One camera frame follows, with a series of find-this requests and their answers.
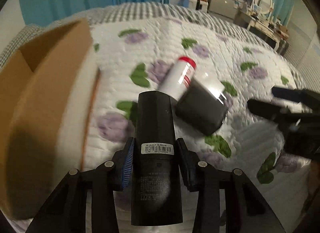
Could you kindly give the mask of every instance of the bottle label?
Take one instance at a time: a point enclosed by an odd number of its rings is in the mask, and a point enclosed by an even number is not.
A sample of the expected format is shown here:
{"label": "bottle label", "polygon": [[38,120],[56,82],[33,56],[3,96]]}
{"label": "bottle label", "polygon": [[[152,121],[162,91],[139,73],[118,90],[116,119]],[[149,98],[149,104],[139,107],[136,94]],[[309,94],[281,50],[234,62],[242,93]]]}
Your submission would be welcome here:
{"label": "bottle label", "polygon": [[141,145],[141,154],[163,153],[174,155],[173,145],[169,143],[143,143]]}

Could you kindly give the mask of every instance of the floral bedspread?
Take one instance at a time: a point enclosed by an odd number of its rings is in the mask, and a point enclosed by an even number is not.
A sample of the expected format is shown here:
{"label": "floral bedspread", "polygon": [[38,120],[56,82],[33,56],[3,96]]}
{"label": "floral bedspread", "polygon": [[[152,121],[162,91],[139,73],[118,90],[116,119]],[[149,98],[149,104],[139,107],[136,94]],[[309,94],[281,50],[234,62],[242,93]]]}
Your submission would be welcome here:
{"label": "floral bedspread", "polygon": [[[284,228],[290,231],[295,226],[308,194],[309,161],[284,153],[276,126],[246,109],[248,99],[258,98],[301,111],[301,105],[271,95],[274,85],[296,87],[281,56],[264,46],[169,17],[101,24],[92,29],[92,36],[102,76],[85,146],[85,170],[111,159],[124,146],[134,132],[138,94],[156,89],[173,62],[186,55],[196,61],[196,71],[216,73],[225,86],[229,110],[222,127],[210,136],[175,118],[176,137],[183,137],[190,150],[218,169],[242,169]],[[115,193],[120,231],[191,232],[196,198],[195,193],[182,190],[184,223],[137,228],[130,225],[130,189]],[[224,199],[220,202],[223,232]]]}

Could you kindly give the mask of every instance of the mirror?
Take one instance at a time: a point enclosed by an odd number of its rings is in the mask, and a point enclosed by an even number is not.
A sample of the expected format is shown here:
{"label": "mirror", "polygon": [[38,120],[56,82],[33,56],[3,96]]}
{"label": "mirror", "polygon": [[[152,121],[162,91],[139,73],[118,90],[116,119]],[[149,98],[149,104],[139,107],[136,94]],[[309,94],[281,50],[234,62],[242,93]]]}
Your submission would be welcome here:
{"label": "mirror", "polygon": [[272,0],[253,0],[253,4],[261,8],[261,14],[268,14],[272,8]]}

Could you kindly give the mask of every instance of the green leaf print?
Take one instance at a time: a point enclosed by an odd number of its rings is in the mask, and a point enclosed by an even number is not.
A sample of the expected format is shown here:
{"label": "green leaf print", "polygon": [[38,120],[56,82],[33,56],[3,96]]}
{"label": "green leaf print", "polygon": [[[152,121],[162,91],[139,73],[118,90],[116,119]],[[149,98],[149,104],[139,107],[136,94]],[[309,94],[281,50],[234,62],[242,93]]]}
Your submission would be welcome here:
{"label": "green leaf print", "polygon": [[257,63],[254,62],[244,62],[240,65],[240,69],[242,71],[246,71],[247,69],[252,69],[254,66],[258,65]]}
{"label": "green leaf print", "polygon": [[227,92],[233,97],[238,95],[235,87],[233,85],[231,85],[228,81],[220,81],[220,82],[224,85],[224,88],[225,88],[225,90],[223,92]]}
{"label": "green leaf print", "polygon": [[231,157],[231,150],[229,144],[220,135],[210,135],[204,138],[204,142],[210,146],[214,146],[214,151],[218,151],[226,158]]}
{"label": "green leaf print", "polygon": [[116,107],[125,112],[124,116],[136,126],[138,103],[135,101],[118,101]]}
{"label": "green leaf print", "polygon": [[181,45],[184,47],[184,49],[188,49],[189,47],[193,47],[194,44],[197,44],[198,42],[195,39],[181,39]]}
{"label": "green leaf print", "polygon": [[257,173],[257,179],[261,184],[269,184],[273,181],[273,174],[270,171],[274,169],[275,161],[276,153],[272,152],[261,165]]}
{"label": "green leaf print", "polygon": [[119,32],[119,38],[127,35],[127,34],[131,34],[131,33],[137,33],[137,32],[140,32],[141,29],[127,29],[127,30],[122,30]]}
{"label": "green leaf print", "polygon": [[287,85],[289,83],[289,79],[285,78],[284,76],[281,76],[281,81],[283,85]]}
{"label": "green leaf print", "polygon": [[93,45],[93,48],[94,48],[94,51],[95,51],[95,52],[98,52],[98,51],[99,51],[99,48],[100,48],[100,44],[99,44],[99,43],[95,43],[95,44]]}
{"label": "green leaf print", "polygon": [[244,50],[245,52],[247,52],[248,54],[252,54],[250,48],[248,48],[248,47],[244,47],[243,50]]}
{"label": "green leaf print", "polygon": [[150,82],[146,79],[148,74],[145,71],[146,65],[139,63],[130,75],[133,83],[141,87],[150,87]]}

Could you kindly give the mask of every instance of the brown cardboard box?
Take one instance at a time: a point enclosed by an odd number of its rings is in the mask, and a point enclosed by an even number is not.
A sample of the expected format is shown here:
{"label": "brown cardboard box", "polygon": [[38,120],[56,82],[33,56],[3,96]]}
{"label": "brown cardboard box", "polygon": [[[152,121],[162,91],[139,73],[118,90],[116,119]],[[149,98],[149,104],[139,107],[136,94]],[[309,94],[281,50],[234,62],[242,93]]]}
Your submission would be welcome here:
{"label": "brown cardboard box", "polygon": [[9,217],[34,217],[80,168],[94,57],[83,19],[23,45],[0,72],[0,208]]}

